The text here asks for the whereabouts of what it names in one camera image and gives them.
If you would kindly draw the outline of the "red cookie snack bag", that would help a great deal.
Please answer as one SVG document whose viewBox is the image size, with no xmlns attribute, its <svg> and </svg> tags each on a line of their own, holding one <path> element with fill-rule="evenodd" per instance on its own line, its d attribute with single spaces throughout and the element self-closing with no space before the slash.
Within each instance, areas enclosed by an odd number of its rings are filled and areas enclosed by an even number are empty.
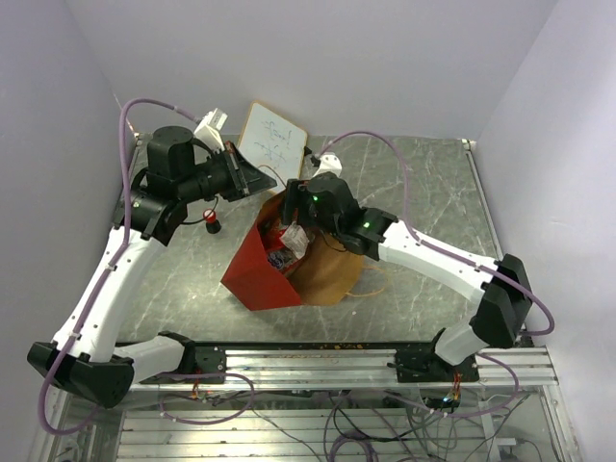
<svg viewBox="0 0 616 462">
<path fill-rule="evenodd" d="M 281 273 L 289 272 L 307 254 L 313 236 L 296 222 L 282 225 L 276 221 L 262 233 L 268 262 Z"/>
</svg>

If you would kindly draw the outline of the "red paper bag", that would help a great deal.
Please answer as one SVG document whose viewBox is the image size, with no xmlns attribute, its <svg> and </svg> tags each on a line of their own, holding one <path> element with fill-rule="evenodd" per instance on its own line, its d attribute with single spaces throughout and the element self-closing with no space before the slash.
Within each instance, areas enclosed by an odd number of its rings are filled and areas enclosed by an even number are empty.
<svg viewBox="0 0 616 462">
<path fill-rule="evenodd" d="M 304 254 L 297 257 L 283 240 L 279 206 L 284 193 L 269 198 L 249 228 L 244 241 L 230 261 L 221 284 L 250 311 L 299 305 L 330 306 L 346 297 L 379 295 L 389 284 L 385 271 L 383 285 L 374 291 L 360 291 L 360 276 L 375 270 L 364 258 L 336 242 L 328 233 L 306 230 Z"/>
</svg>

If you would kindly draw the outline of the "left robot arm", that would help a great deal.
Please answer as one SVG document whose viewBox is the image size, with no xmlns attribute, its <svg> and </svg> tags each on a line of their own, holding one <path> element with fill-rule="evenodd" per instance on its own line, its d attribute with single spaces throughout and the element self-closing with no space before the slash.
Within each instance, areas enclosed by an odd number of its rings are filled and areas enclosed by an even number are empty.
<svg viewBox="0 0 616 462">
<path fill-rule="evenodd" d="M 162 331 L 119 347 L 132 296 L 188 216 L 189 204 L 250 197 L 276 185 L 231 141 L 207 144 L 191 130 L 166 126 L 142 145 L 144 168 L 118 201 L 104 255 L 87 291 L 49 343 L 27 360 L 52 386 L 101 408 L 113 408 L 135 383 L 159 374 L 185 382 L 195 373 L 195 342 Z"/>
</svg>

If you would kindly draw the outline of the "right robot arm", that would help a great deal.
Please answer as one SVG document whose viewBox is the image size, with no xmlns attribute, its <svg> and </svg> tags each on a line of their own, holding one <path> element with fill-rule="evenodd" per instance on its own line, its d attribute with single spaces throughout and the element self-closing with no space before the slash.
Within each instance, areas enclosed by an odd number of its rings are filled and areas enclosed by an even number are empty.
<svg viewBox="0 0 616 462">
<path fill-rule="evenodd" d="M 417 271 L 475 305 L 468 320 L 433 338 L 423 363 L 431 378 L 448 379 L 486 347 L 515 345 L 531 307 L 526 268 L 518 257 L 482 257 L 431 238 L 391 213 L 361 206 L 347 182 L 331 172 L 289 181 L 281 212 L 285 224 L 330 236 L 351 254 Z"/>
</svg>

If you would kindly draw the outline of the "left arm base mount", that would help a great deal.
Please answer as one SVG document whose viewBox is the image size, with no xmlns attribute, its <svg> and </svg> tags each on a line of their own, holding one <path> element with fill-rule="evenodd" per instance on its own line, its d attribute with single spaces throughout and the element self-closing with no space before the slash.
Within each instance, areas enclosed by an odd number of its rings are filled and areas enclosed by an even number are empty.
<svg viewBox="0 0 616 462">
<path fill-rule="evenodd" d="M 226 354 L 218 346 L 198 346 L 195 350 L 195 369 L 200 383 L 222 384 L 225 380 Z"/>
</svg>

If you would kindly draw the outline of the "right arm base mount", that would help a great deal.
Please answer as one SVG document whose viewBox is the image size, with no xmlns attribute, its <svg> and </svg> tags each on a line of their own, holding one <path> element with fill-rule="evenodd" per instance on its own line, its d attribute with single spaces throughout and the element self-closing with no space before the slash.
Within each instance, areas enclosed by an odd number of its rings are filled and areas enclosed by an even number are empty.
<svg viewBox="0 0 616 462">
<path fill-rule="evenodd" d="M 440 359 L 424 345 L 411 345 L 398 349 L 394 359 L 386 364 L 395 371 L 398 383 L 436 383 L 453 382 L 460 378 L 462 382 L 477 382 L 479 373 L 474 367 L 475 358 L 470 356 L 461 364 L 452 366 Z"/>
</svg>

